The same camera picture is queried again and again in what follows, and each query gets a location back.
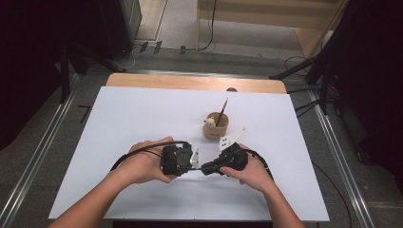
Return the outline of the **person's right hand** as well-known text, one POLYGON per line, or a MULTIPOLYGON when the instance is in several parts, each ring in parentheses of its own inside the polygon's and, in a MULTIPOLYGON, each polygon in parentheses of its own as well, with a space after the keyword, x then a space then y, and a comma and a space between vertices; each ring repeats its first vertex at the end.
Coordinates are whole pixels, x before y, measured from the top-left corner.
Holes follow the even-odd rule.
POLYGON ((235 170, 231 167, 221 167, 220 171, 231 178, 238 179, 240 184, 247 184, 251 188, 263 194, 270 194, 275 189, 275 184, 258 156, 247 153, 248 163, 243 170, 235 170))

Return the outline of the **white table mat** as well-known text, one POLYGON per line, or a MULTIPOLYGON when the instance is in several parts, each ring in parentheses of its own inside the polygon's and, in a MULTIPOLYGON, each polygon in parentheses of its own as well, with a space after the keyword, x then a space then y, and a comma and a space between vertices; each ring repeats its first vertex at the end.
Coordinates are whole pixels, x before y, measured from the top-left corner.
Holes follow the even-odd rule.
MULTIPOLYGON (((199 148, 200 162, 219 154, 202 126, 208 114, 224 113, 229 133, 243 128, 240 143, 267 162, 275 184, 303 221, 326 221, 317 176, 287 94, 104 86, 50 211, 55 219, 92 189, 129 148, 171 136, 199 148)), ((107 212, 110 219, 267 220, 262 193, 219 174, 190 171, 166 184, 127 187, 107 212)))

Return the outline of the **wooden table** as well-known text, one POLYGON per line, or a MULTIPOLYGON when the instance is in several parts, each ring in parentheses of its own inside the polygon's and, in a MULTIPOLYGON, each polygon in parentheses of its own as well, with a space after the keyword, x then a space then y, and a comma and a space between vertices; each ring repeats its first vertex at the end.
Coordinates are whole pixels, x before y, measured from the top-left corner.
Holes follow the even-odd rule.
POLYGON ((226 78, 214 76, 182 76, 166 74, 113 73, 106 86, 149 87, 169 89, 192 89, 227 91, 229 88, 237 92, 286 94, 282 81, 226 78))

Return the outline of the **dark cabinet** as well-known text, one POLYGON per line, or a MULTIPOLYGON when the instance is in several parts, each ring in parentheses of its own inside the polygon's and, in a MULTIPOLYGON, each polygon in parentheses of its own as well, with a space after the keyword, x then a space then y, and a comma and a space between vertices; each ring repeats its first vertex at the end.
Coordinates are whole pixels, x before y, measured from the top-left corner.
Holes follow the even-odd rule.
POLYGON ((100 50, 111 60, 118 60, 134 45, 141 20, 143 19, 139 0, 97 0, 100 19, 100 50))

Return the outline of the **light wooden shelf unit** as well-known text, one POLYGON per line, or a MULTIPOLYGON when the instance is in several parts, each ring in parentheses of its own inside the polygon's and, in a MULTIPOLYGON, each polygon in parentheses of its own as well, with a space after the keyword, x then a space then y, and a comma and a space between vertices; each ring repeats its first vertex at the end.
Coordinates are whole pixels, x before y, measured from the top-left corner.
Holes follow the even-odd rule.
POLYGON ((197 0, 196 48, 201 19, 294 28, 306 58, 335 29, 349 0, 197 0))

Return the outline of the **person's left hand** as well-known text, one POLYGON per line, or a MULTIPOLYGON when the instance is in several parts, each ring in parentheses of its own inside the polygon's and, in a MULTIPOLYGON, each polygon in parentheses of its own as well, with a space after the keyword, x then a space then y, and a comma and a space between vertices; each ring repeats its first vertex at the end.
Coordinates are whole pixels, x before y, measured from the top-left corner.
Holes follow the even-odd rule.
POLYGON ((118 183, 127 187, 133 183, 149 181, 170 183, 174 180, 175 176, 165 175, 161 169, 163 144, 172 142, 172 137, 165 137, 158 141, 144 141, 134 144, 129 152, 135 152, 135 154, 125 159, 114 171, 118 183))

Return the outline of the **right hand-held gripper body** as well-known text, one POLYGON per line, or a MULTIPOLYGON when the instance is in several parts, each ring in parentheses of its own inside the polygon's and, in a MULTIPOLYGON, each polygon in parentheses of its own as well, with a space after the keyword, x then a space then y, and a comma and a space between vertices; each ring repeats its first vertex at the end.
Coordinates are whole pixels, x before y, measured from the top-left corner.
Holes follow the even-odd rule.
POLYGON ((237 143, 237 140, 246 132, 246 129, 230 133, 220 138, 219 142, 219 166, 229 166, 236 170, 242 170, 247 164, 246 152, 237 143))

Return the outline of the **black stand legs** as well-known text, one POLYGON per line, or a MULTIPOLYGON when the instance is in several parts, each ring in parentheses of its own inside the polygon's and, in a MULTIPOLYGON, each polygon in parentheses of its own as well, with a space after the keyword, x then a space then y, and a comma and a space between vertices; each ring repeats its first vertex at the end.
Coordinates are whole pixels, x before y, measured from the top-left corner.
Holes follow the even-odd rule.
POLYGON ((270 80, 283 80, 288 76, 291 76, 305 68, 309 67, 309 71, 304 77, 307 85, 314 85, 319 78, 321 78, 320 96, 318 104, 324 115, 328 114, 327 111, 327 95, 329 90, 330 78, 335 75, 334 67, 326 53, 321 51, 316 56, 308 59, 304 58, 304 61, 296 66, 286 69, 280 74, 270 76, 270 80))

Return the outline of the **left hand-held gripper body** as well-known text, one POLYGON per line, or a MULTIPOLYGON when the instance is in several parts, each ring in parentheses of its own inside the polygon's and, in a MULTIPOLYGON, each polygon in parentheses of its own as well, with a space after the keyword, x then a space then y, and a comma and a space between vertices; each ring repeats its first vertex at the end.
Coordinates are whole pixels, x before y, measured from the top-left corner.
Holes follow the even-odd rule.
POLYGON ((161 167, 165 175, 181 176, 199 168, 199 148, 189 142, 173 142, 163 148, 161 167))

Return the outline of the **round wooden pen holder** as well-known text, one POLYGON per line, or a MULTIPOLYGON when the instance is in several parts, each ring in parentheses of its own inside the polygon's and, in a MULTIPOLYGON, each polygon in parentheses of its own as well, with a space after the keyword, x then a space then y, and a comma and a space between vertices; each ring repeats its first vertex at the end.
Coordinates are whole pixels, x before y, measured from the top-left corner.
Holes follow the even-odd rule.
POLYGON ((226 114, 220 118, 220 112, 212 112, 204 120, 202 133, 207 139, 218 140, 226 134, 228 125, 229 119, 226 114))

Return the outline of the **metal floor rail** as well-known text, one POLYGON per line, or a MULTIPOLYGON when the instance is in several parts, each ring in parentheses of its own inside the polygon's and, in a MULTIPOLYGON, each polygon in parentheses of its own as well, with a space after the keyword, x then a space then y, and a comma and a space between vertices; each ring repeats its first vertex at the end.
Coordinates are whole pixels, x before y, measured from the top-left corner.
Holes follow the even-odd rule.
POLYGON ((329 117, 323 113, 320 106, 315 106, 315 112, 320 122, 322 131, 327 139, 333 154, 338 173, 343 181, 346 192, 349 196, 350 203, 352 204, 355 215, 358 219, 361 228, 375 228, 374 220, 370 214, 367 203, 361 194, 355 177, 346 158, 343 154, 343 150, 339 144, 336 133, 333 130, 329 117))
POLYGON ((70 85, 70 93, 53 115, 44 135, 36 146, 24 172, 16 185, 12 188, 10 196, 0 213, 0 228, 10 228, 21 204, 23 203, 30 186, 32 185, 42 163, 47 156, 49 148, 65 118, 75 97, 77 87, 81 83, 81 76, 74 74, 70 85))

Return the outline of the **black stand post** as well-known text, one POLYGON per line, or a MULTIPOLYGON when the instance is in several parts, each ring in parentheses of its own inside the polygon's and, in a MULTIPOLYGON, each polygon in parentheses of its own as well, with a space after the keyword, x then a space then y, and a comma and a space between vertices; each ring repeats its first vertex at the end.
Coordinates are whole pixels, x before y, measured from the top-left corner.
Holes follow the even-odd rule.
POLYGON ((61 67, 61 77, 62 77, 62 79, 61 79, 62 94, 61 94, 60 103, 63 104, 67 100, 67 97, 70 93, 68 57, 67 57, 67 48, 66 47, 62 47, 62 49, 61 49, 60 67, 61 67))

